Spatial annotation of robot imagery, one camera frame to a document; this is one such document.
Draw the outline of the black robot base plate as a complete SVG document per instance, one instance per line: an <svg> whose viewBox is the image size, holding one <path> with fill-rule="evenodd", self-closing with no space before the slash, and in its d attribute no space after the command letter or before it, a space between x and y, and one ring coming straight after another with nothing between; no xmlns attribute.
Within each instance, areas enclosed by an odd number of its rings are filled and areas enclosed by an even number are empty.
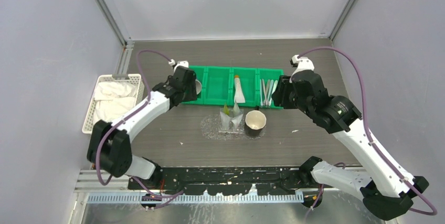
<svg viewBox="0 0 445 224"><path fill-rule="evenodd" d="M290 195L319 184L293 167L162 167L149 179L129 180L128 188L161 189L173 195L246 195L255 189L260 196Z"/></svg>

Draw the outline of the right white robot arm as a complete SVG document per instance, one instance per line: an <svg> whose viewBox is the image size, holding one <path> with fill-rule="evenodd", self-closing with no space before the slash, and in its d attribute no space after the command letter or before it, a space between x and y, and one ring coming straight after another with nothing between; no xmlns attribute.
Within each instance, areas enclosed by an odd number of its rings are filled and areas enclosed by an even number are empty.
<svg viewBox="0 0 445 224"><path fill-rule="evenodd" d="M353 102L342 95L330 95L321 76L312 70L281 75L272 99L275 106L302 111L339 140L364 168L353 172L312 156L300 166L299 178L305 187L335 187L361 200L377 218L391 220L409 211L413 198L429 186L424 177L413 176L389 157L365 129Z"/></svg>

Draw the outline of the green compartment bin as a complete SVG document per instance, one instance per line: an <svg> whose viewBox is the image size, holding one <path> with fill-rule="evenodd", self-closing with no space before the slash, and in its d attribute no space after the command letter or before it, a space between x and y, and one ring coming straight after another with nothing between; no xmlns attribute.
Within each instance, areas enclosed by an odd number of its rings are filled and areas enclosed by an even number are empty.
<svg viewBox="0 0 445 224"><path fill-rule="evenodd" d="M190 66L196 72L197 80L202 83L202 91L197 100L187 104L228 106L234 104L234 75L241 80L246 102L242 107L260 106L260 79L278 80L284 74L282 69Z"/></svg>

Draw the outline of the white red-cap toothpaste tube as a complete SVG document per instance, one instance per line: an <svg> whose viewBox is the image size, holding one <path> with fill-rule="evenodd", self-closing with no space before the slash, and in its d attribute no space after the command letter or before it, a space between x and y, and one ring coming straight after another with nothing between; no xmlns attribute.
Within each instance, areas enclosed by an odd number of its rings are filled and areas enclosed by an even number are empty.
<svg viewBox="0 0 445 224"><path fill-rule="evenodd" d="M241 124L242 118L243 118L243 114L242 113L240 113L240 114L234 116L233 118L231 118L231 122L233 124L233 129L234 130L238 129L239 125Z"/></svg>

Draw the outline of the dark green mug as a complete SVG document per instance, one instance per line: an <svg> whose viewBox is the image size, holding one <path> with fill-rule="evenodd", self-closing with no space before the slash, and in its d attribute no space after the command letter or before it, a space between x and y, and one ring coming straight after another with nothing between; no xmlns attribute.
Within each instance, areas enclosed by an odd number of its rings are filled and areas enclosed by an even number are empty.
<svg viewBox="0 0 445 224"><path fill-rule="evenodd" d="M248 137L258 137L267 123L266 115L260 111L260 106L256 106L245 116L244 131Z"/></svg>

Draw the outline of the clear plastic bag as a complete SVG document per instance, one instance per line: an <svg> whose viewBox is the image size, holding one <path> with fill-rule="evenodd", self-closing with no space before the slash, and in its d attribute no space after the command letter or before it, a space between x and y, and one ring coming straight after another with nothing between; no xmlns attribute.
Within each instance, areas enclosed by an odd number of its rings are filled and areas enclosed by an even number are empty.
<svg viewBox="0 0 445 224"><path fill-rule="evenodd" d="M244 110L220 109L217 117L219 133L242 134L244 133Z"/></svg>

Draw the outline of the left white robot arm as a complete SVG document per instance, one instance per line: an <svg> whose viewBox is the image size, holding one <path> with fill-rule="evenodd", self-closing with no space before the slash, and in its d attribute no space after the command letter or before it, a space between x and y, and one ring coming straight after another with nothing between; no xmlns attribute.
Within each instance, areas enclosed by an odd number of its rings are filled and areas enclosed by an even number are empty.
<svg viewBox="0 0 445 224"><path fill-rule="evenodd" d="M87 160L98 170L114 177L135 176L148 189L156 189L161 176L156 164L147 158L133 155L131 143L154 119L182 102L195 101L196 72L177 66L165 82L153 87L149 97L112 122L99 120L93 127Z"/></svg>

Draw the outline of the pale mint toothpaste tube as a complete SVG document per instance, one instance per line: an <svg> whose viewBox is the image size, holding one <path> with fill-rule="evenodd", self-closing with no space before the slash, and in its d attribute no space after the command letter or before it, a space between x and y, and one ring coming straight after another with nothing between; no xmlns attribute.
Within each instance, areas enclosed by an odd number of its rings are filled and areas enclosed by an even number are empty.
<svg viewBox="0 0 445 224"><path fill-rule="evenodd" d="M223 130L229 130L231 125L231 117L229 115L226 115L224 112L220 112L220 118L221 128Z"/></svg>

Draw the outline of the yellow-green toothpaste tube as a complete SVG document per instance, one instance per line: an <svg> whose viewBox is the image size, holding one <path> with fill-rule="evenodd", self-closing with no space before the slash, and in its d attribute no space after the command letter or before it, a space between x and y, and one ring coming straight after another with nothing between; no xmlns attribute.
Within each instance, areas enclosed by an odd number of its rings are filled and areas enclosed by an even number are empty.
<svg viewBox="0 0 445 224"><path fill-rule="evenodd" d="M224 112L226 115L230 115L230 110L229 110L229 108L228 108L228 106L227 106L226 103L224 104L223 112Z"/></svg>

